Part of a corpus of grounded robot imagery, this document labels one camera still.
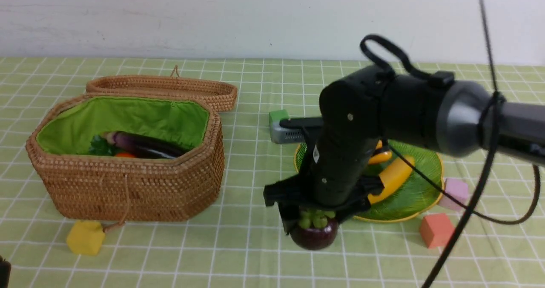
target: green woven plate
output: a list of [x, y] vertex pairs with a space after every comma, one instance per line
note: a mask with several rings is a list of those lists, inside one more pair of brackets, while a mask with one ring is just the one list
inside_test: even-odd
[[[389, 145], [395, 148], [402, 155], [414, 157], [415, 166], [429, 177], [437, 185], [445, 188], [443, 182], [443, 166], [439, 155], [435, 152], [424, 150], [419, 147], [388, 140]], [[305, 155], [306, 145], [300, 144], [295, 151], [294, 165], [296, 171], [301, 166]], [[366, 168], [365, 174], [378, 175], [397, 156], [384, 163], [370, 165]], [[358, 214], [354, 218], [370, 222], [401, 222], [410, 220], [419, 214], [436, 206], [440, 201], [442, 193], [434, 189], [428, 182], [416, 172], [412, 172], [409, 178], [392, 195], [374, 204], [370, 210]]]

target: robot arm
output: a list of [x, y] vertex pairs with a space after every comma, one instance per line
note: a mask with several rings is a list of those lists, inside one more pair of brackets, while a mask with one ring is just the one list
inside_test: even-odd
[[[367, 40], [396, 52], [409, 74], [396, 74], [370, 53]], [[368, 210], [367, 196], [382, 189], [361, 173], [379, 140], [453, 157], [489, 149], [492, 96], [482, 85], [456, 80], [447, 71], [419, 71], [401, 49], [380, 36], [366, 36], [361, 45], [374, 65], [323, 89], [321, 119], [280, 122], [292, 134], [300, 131], [307, 144], [298, 175], [264, 190], [267, 206], [278, 203], [286, 233], [298, 220], [300, 208], [336, 211], [339, 223]], [[498, 152], [545, 165], [545, 106], [503, 102]]]

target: yellow banana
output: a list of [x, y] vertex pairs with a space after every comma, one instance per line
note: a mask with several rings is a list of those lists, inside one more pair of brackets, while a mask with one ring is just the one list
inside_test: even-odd
[[[405, 159], [414, 166], [414, 157], [404, 155]], [[409, 178], [410, 174], [413, 172], [413, 169], [405, 164], [401, 158], [397, 158], [391, 164], [389, 164], [382, 172], [379, 173], [378, 177], [382, 184], [384, 185], [384, 190], [380, 195], [368, 196], [369, 202], [371, 205], [378, 203], [390, 195], [392, 195], [403, 183]]]
[[385, 151], [370, 158], [369, 164], [374, 165], [378, 163], [387, 162], [388, 160], [390, 160], [390, 158], [392, 158], [392, 151]]

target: white wall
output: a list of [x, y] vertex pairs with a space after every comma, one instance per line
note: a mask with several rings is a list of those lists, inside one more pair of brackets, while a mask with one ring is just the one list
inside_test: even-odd
[[[496, 62], [545, 65], [545, 0], [485, 2]], [[486, 62], [477, 0], [0, 0], [0, 56], [363, 59], [370, 33]]]

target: black cable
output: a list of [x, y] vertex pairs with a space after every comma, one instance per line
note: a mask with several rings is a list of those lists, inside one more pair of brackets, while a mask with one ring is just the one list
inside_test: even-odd
[[[492, 133], [490, 138], [490, 146], [488, 149], [488, 154], [485, 159], [485, 164], [483, 166], [481, 176], [479, 177], [479, 181], [477, 183], [477, 186], [475, 186], [475, 191], [473, 192], [473, 195], [471, 196], [471, 199], [469, 201], [469, 204], [465, 206], [463, 203], [456, 200], [453, 196], [446, 193], [442, 187], [436, 185], [432, 180], [430, 180], [423, 172], [415, 168], [410, 162], [408, 162], [396, 149], [392, 148], [390, 146], [390, 150], [394, 152], [401, 160], [403, 160], [407, 165], [409, 165], [417, 174], [419, 174], [424, 180], [428, 181], [430, 185], [434, 186], [435, 189], [443, 193], [448, 199], [451, 199], [453, 202], [457, 203], [459, 206], [463, 207], [465, 209], [465, 212], [462, 214], [462, 217], [460, 218], [460, 221], [458, 222], [458, 225], [456, 226], [454, 233], [452, 234], [450, 240], [448, 241], [447, 245], [445, 246], [443, 252], [441, 253], [440, 257], [438, 258], [436, 264], [430, 271], [429, 276], [427, 277], [426, 281], [424, 282], [422, 288], [429, 288], [432, 283], [434, 282], [435, 278], [440, 273], [443, 265], [445, 264], [448, 256], [450, 255], [452, 249], [454, 248], [456, 242], [458, 241], [458, 238], [462, 235], [462, 232], [469, 222], [469, 218], [472, 214], [475, 214], [479, 216], [480, 218], [483, 218], [485, 220], [489, 220], [491, 222], [495, 222], [498, 224], [504, 224], [504, 225], [516, 225], [520, 224], [522, 222], [525, 222], [528, 220], [531, 215], [535, 212], [535, 209], [537, 207], [537, 203], [539, 201], [539, 193], [541, 191], [541, 176], [539, 175], [539, 168], [536, 165], [533, 165], [534, 169], [534, 178], [535, 178], [535, 190], [534, 190], [534, 196], [532, 199], [532, 202], [530, 203], [530, 207], [526, 214], [522, 216], [522, 218], [514, 221], [508, 221], [508, 220], [497, 220], [494, 218], [491, 218], [489, 216], [485, 216], [482, 213], [479, 213], [475, 211], [475, 208], [477, 207], [477, 204], [479, 203], [479, 199], [484, 192], [486, 183], [488, 181], [488, 176], [490, 175], [490, 172], [492, 171], [492, 164], [494, 162], [494, 156], [496, 155], [496, 151], [498, 150], [499, 146], [499, 121], [500, 121], [500, 110], [502, 109], [502, 105], [504, 102], [506, 102], [506, 99], [503, 97], [503, 95], [499, 92], [498, 84], [496, 80], [496, 71], [494, 71], [494, 62], [492, 59], [492, 47], [490, 45], [490, 38], [488, 36], [488, 25], [486, 22], [486, 14], [485, 14], [485, 7], [484, 7], [484, 0], [479, 0], [479, 5], [481, 7], [481, 18], [483, 23], [483, 29], [485, 31], [485, 41], [487, 46], [487, 54], [488, 54], [488, 61], [489, 61], [489, 67], [490, 67], [490, 73], [492, 75], [492, 83], [494, 88], [494, 93], [492, 94], [492, 98], [490, 99], [490, 102], [485, 109], [485, 111], [482, 113], [482, 117], [484, 118], [486, 115], [488, 115], [489, 110], [492, 108], [493, 110], [493, 121], [492, 121]], [[366, 36], [362, 42], [360, 42], [360, 48], [362, 52], [377, 66], [382, 68], [387, 75], [394, 75], [393, 68], [384, 60], [380, 59], [376, 55], [374, 55], [369, 49], [367, 48], [365, 42], [367, 40], [373, 40], [377, 43], [379, 43], [383, 48], [386, 50], [389, 50], [390, 53], [397, 56], [401, 63], [403, 64], [403, 67], [405, 67], [405, 70], [408, 71], [413, 77], [418, 77], [420, 79], [430, 79], [431, 75], [420, 71], [413, 67], [413, 65], [410, 63], [409, 57], [407, 54], [403, 52], [399, 47], [395, 46], [388, 40], [385, 40], [385, 38], [382, 38], [381, 36], [376, 35], [369, 35]], [[479, 131], [482, 128], [482, 122], [484, 119], [479, 120]], [[383, 139], [383, 144], [387, 145], [387, 139]]]
[[[485, 164], [483, 166], [481, 176], [479, 177], [479, 182], [477, 183], [477, 186], [475, 186], [475, 191], [473, 192], [473, 195], [471, 196], [469, 204], [467, 206], [465, 206], [461, 202], [456, 200], [454, 197], [452, 197], [451, 195], [444, 192], [441, 187], [439, 187], [438, 185], [433, 183], [425, 174], [423, 174], [420, 170], [418, 170], [413, 165], [411, 165], [410, 162], [408, 162], [403, 156], [401, 156], [401, 154], [397, 150], [390, 147], [390, 149], [399, 158], [401, 158], [406, 164], [408, 164], [422, 178], [424, 178], [426, 181], [428, 181], [436, 189], [441, 191], [441, 193], [443, 193], [445, 196], [447, 196], [448, 199], [451, 199], [453, 202], [457, 203], [459, 206], [461, 206], [461, 207], [463, 207], [465, 209], [465, 212], [462, 214], [462, 217], [460, 218], [460, 221], [458, 222], [458, 225], [456, 225], [454, 233], [452, 234], [450, 240], [448, 241], [447, 245], [445, 246], [444, 250], [442, 251], [441, 255], [439, 256], [436, 264], [434, 265], [434, 267], [430, 271], [430, 274], [426, 278], [426, 281], [424, 282], [422, 288], [429, 288], [432, 285], [435, 278], [440, 273], [440, 271], [441, 271], [443, 265], [445, 264], [446, 260], [448, 259], [450, 253], [452, 252], [452, 249], [454, 248], [456, 242], [458, 241], [458, 239], [462, 235], [462, 232], [463, 232], [465, 226], [467, 225], [467, 223], [469, 222], [469, 218], [471, 217], [472, 214], [475, 214], [475, 215], [477, 215], [477, 216], [479, 216], [479, 217], [481, 217], [483, 219], [489, 220], [491, 222], [496, 222], [496, 223], [499, 223], [499, 224], [506, 224], [506, 225], [520, 224], [520, 223], [528, 220], [531, 217], [531, 215], [535, 211], [535, 208], [537, 206], [537, 202], [539, 200], [539, 193], [540, 193], [540, 190], [541, 190], [541, 177], [539, 175], [539, 168], [536, 165], [533, 165], [534, 177], [535, 177], [534, 196], [533, 196], [533, 200], [532, 200], [532, 203], [530, 204], [528, 212], [526, 212], [526, 214], [522, 218], [520, 218], [519, 220], [515, 220], [515, 221], [497, 220], [497, 219], [485, 216], [484, 214], [481, 214], [481, 213], [475, 211], [475, 208], [477, 207], [477, 204], [479, 203], [479, 199], [480, 199], [482, 193], [484, 192], [486, 183], [488, 181], [488, 176], [490, 175], [490, 172], [492, 171], [492, 164], [494, 162], [494, 156], [496, 155], [496, 151], [498, 150], [499, 135], [500, 135], [500, 132], [499, 132], [500, 110], [502, 108], [503, 103], [505, 102], [505, 98], [499, 92], [498, 84], [497, 84], [497, 81], [496, 81], [496, 71], [494, 70], [494, 62], [493, 62], [493, 59], [492, 59], [492, 47], [490, 45], [490, 38], [488, 36], [488, 25], [487, 25], [487, 21], [486, 21], [484, 0], [479, 0], [479, 5], [481, 7], [481, 18], [482, 18], [482, 23], [483, 23], [483, 29], [485, 31], [485, 41], [486, 41], [486, 46], [487, 46], [488, 61], [489, 61], [490, 73], [492, 75], [492, 83], [493, 83], [493, 86], [494, 86], [494, 93], [492, 95], [492, 98], [490, 99], [490, 103], [488, 104], [488, 108], [485, 110], [485, 112], [483, 112], [483, 115], [487, 115], [488, 110], [490, 109], [490, 107], [492, 107], [493, 121], [492, 121], [492, 133], [491, 133], [491, 138], [490, 138], [490, 147], [488, 149], [488, 154], [487, 154], [486, 159], [485, 159]], [[399, 48], [392, 48], [391, 46], [390, 46], [390, 48], [394, 49], [395, 51], [401, 51]]]

